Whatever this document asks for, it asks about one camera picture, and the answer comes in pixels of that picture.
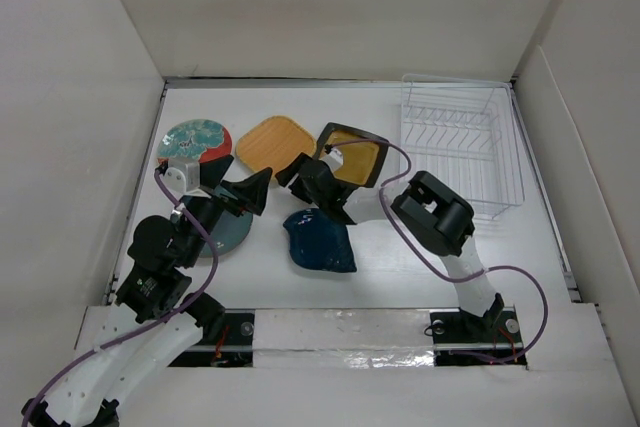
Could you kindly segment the woven bamboo square plate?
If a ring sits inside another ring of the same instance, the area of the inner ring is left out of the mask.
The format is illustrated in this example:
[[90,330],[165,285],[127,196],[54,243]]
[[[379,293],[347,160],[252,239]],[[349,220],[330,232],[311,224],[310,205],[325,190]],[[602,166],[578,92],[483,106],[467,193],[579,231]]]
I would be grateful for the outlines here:
[[235,153],[252,172],[271,168],[277,173],[289,166],[300,153],[312,156],[316,139],[293,119],[271,116],[244,134]]

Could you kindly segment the teal round plate white blossoms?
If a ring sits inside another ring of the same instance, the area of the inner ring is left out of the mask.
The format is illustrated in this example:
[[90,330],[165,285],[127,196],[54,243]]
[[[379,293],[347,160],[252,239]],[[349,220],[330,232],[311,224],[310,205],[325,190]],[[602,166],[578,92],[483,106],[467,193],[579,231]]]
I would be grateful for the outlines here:
[[252,227],[252,213],[243,212],[236,216],[212,198],[184,196],[183,203],[209,233],[219,255],[230,253],[238,247]]

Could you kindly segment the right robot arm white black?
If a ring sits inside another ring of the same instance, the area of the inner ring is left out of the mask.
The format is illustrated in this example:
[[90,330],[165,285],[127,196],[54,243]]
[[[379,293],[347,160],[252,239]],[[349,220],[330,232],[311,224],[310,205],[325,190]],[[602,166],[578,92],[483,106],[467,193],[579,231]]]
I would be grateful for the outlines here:
[[456,290],[465,334],[484,340],[497,330],[504,301],[479,259],[473,208],[431,173],[418,171],[406,182],[392,178],[390,187],[357,196],[357,187],[337,179],[326,162],[301,154],[275,178],[337,223],[389,221],[403,240],[417,241],[443,262],[444,276]]

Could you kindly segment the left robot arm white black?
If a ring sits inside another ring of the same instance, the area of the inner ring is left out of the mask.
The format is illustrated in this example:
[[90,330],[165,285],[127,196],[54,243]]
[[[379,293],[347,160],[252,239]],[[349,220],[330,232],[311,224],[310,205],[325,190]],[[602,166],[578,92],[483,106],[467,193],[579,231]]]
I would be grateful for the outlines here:
[[225,175],[227,155],[200,163],[173,158],[154,170],[175,218],[153,215],[138,223],[127,254],[133,262],[93,346],[64,367],[23,407],[25,426],[117,426],[132,392],[187,348],[222,334],[225,309],[206,289],[206,277],[191,291],[184,274],[225,213],[261,215],[273,171],[264,168],[242,181]]

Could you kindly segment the red teal floral round plate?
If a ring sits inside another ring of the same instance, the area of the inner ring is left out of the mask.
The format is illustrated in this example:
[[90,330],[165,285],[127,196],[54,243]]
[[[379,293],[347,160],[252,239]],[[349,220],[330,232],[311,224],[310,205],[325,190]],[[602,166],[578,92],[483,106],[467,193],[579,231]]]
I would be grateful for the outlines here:
[[209,119],[192,119],[171,127],[160,138],[156,160],[162,163],[180,157],[203,163],[231,152],[232,138],[222,124]]

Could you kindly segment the dark blue leaf-shaped plate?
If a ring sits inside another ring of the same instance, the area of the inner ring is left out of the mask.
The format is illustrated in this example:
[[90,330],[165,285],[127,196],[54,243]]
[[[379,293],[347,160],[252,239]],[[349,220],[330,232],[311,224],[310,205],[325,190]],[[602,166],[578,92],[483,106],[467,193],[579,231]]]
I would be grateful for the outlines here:
[[347,227],[318,208],[294,212],[283,222],[289,255],[299,267],[339,274],[355,273],[357,266]]

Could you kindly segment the brown black square plate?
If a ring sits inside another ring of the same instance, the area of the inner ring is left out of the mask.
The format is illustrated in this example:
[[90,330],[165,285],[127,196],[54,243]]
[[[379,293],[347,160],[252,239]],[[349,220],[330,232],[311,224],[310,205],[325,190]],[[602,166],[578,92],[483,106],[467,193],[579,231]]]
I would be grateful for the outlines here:
[[386,139],[355,127],[329,122],[317,140],[314,159],[323,160],[326,145],[338,144],[342,165],[332,171],[338,180],[357,187],[376,185],[384,165],[388,145]]

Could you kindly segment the aluminium base rail with mounts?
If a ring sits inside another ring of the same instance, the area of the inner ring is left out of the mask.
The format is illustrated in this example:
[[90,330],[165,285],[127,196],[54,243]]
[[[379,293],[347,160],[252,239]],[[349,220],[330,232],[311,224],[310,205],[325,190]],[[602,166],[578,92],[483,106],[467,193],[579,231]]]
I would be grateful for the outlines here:
[[513,309],[483,334],[444,309],[230,310],[175,367],[428,368],[527,363]]

